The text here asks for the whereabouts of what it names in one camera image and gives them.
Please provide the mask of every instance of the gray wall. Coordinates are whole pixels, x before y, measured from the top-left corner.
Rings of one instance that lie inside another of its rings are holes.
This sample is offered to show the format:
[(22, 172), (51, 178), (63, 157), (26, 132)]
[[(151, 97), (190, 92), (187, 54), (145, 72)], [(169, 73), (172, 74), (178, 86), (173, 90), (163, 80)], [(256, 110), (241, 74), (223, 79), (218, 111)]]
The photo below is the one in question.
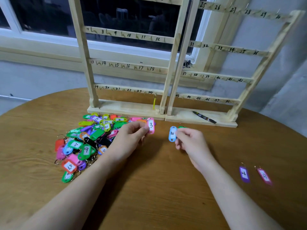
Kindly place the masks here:
[[(266, 9), (289, 13), (294, 9), (307, 9), (307, 0), (252, 0), (249, 8)], [(276, 21), (244, 18), (232, 45), (266, 50), (274, 40), (282, 23)], [(306, 133), (306, 84), (307, 15), (289, 38), (279, 56), (273, 62), (245, 108), (261, 112), (276, 119), (301, 134)], [(251, 77), (260, 57), (228, 54), (221, 74)], [(37, 98), (49, 93), (78, 87), (86, 87), (83, 73), (0, 61), (0, 95), (22, 98)], [(95, 81), (107, 84), (163, 89), (162, 84), (151, 84), (123, 78), (95, 75)], [(235, 82), (217, 81), (212, 90), (180, 87), (179, 92), (210, 96), (238, 98), (244, 85)], [(0, 98), (0, 114), (21, 102)]]

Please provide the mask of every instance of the round wooden table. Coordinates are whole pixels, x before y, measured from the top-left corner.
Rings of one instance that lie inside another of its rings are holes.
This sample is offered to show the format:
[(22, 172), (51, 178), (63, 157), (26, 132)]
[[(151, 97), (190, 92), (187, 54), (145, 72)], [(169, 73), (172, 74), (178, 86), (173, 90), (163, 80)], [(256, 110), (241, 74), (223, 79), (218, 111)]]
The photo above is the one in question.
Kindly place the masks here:
[[(153, 103), (147, 94), (102, 90), (98, 96)], [(77, 127), (87, 114), (88, 100), (85, 88), (66, 90), (0, 116), (0, 229), (19, 226), (67, 186), (61, 182), (62, 168), (53, 164), (54, 142), (57, 135)], [(229, 108), (186, 99), (176, 99), (175, 106)], [(246, 109), (240, 112), (237, 128), (156, 123), (155, 134), (107, 181), (84, 229), (229, 229), (205, 179), (187, 154), (168, 140), (170, 127), (180, 125), (201, 130), (221, 166), (284, 228), (307, 228), (305, 137)], [(250, 183), (241, 181), (241, 163)], [(254, 166), (267, 172), (273, 186), (262, 181)]]

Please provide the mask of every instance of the forearm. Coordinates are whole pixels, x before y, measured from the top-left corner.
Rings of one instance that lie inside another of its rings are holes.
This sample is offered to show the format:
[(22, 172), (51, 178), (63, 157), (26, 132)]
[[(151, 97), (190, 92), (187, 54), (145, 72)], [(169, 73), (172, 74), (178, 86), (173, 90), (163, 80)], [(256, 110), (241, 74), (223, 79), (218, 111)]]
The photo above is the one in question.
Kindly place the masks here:
[(114, 166), (113, 160), (107, 154), (102, 155), (35, 213), (21, 229), (81, 229)]
[(282, 229), (215, 160), (202, 162), (201, 168), (201, 172), (231, 229)]

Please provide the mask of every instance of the black marker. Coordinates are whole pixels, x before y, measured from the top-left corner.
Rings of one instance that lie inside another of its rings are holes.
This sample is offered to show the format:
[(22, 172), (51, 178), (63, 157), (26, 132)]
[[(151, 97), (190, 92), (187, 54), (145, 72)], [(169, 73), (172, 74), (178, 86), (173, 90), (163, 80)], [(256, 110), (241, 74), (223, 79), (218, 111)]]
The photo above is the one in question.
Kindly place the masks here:
[(208, 117), (196, 112), (196, 111), (193, 111), (194, 114), (198, 115), (199, 117), (201, 117), (202, 119), (205, 119), (205, 120), (208, 120), (209, 122), (211, 123), (216, 123), (216, 121), (212, 120), (212, 119), (209, 119)]

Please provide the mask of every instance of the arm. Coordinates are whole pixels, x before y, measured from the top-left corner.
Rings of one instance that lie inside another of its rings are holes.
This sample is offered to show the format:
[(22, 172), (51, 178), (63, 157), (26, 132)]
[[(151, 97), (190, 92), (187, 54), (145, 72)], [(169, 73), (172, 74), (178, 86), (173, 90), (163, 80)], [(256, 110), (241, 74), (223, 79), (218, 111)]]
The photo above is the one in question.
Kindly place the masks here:
[(176, 148), (186, 150), (192, 164), (202, 173), (230, 229), (282, 229), (217, 163), (200, 131), (180, 128), (176, 135)]
[(125, 124), (107, 152), (30, 217), (21, 229), (81, 229), (108, 175), (132, 154), (148, 130), (148, 126), (142, 122)]

